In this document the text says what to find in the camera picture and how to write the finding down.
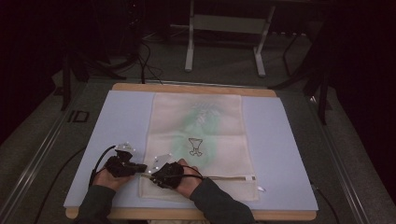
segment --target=person's left hand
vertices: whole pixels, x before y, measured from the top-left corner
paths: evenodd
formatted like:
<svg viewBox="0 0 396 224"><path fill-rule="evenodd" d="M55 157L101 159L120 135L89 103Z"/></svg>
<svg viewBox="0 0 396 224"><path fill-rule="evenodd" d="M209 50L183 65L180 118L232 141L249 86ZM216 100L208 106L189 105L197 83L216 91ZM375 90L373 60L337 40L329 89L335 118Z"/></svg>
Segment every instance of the person's left hand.
<svg viewBox="0 0 396 224"><path fill-rule="evenodd" d="M122 185L132 179L134 179L134 175L125 177L114 177L107 169L103 169L98 174L96 174L92 184L107 187L117 191Z"/></svg>

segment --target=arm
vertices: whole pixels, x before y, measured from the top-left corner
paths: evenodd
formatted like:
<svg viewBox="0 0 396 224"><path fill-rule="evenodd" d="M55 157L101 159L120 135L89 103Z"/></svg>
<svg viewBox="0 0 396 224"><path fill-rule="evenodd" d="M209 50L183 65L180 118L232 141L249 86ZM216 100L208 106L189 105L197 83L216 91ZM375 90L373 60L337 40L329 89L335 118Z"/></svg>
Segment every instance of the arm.
<svg viewBox="0 0 396 224"><path fill-rule="evenodd" d="M107 219L111 211L111 204L117 190L133 176L114 177L108 170L99 172L93 180L92 186L78 209L78 216L74 224L110 224Z"/></svg>
<svg viewBox="0 0 396 224"><path fill-rule="evenodd" d="M179 163L187 165L184 160L180 160ZM195 171L188 167L184 168L184 174L196 175ZM177 187L177 192L194 201L195 206L212 223L254 223L250 209L234 200L209 178L202 181L195 177L184 177Z"/></svg>

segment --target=sleeve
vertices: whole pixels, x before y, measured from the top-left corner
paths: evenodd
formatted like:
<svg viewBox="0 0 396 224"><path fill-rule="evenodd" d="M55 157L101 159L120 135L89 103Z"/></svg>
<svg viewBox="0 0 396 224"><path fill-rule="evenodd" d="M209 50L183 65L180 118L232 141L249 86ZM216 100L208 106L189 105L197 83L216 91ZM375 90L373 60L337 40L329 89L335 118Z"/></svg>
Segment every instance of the sleeve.
<svg viewBox="0 0 396 224"><path fill-rule="evenodd" d="M114 189L92 185L78 209L78 216L73 224L110 224L107 216L110 214L114 195Z"/></svg>
<svg viewBox="0 0 396 224"><path fill-rule="evenodd" d="M211 223L254 223L254 217L245 204L234 200L221 190L213 180L206 178L190 196L195 206Z"/></svg>

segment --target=white cloth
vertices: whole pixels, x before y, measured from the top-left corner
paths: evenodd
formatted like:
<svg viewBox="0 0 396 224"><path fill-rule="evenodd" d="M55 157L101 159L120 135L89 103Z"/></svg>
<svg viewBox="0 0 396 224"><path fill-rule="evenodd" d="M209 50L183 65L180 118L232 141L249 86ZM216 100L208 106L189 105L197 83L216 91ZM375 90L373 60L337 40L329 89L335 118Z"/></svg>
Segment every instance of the white cloth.
<svg viewBox="0 0 396 224"><path fill-rule="evenodd" d="M198 167L203 176L247 177L217 180L221 189L238 201L259 199L250 161L239 95L156 93L148 128L144 163L171 153ZM141 178L140 196L183 201L182 196Z"/></svg>

